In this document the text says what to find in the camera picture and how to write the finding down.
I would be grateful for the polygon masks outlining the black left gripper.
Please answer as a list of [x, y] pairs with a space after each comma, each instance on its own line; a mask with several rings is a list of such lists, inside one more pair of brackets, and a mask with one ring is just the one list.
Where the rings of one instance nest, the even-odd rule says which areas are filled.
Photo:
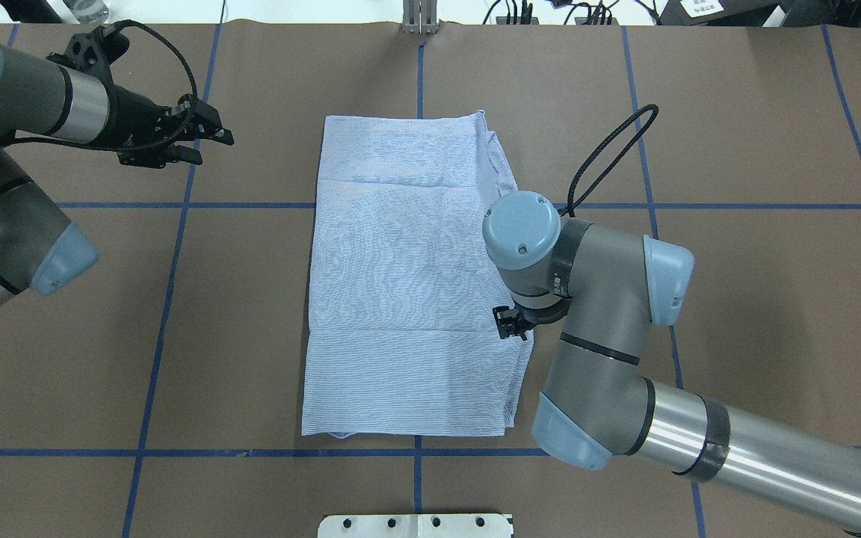
[[105, 129], [105, 145], [117, 150], [117, 160], [123, 166], [202, 166], [200, 150], [176, 142], [235, 144], [235, 136], [222, 125], [218, 109], [194, 95], [181, 96], [177, 105], [167, 107], [117, 86], [115, 99], [115, 113]]

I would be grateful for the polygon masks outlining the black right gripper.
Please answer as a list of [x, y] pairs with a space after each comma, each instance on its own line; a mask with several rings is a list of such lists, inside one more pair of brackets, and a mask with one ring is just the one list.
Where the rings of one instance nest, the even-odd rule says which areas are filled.
[[535, 313], [535, 309], [527, 309], [520, 304], [516, 304], [514, 307], [493, 307], [493, 323], [496, 325], [499, 338], [506, 340], [514, 337], [528, 341], [528, 334], [537, 326]]

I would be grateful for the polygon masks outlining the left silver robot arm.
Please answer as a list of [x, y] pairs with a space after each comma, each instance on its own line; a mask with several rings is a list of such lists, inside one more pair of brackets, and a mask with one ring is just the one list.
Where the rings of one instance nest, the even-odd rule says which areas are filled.
[[189, 81], [175, 105], [117, 85], [112, 64], [129, 51], [127, 28], [139, 28], [176, 52], [141, 22], [124, 20], [71, 36], [62, 52], [36, 58], [0, 44], [0, 307], [24, 291], [48, 297], [78, 279], [99, 258], [81, 227], [7, 153], [43, 143], [114, 153], [123, 166], [200, 166], [198, 140], [232, 146], [219, 112]]

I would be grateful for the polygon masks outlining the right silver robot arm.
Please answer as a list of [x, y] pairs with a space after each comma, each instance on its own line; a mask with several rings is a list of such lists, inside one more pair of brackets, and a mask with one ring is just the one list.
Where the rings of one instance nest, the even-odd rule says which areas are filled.
[[483, 238], [532, 324], [537, 446], [861, 535], [861, 212], [514, 194]]

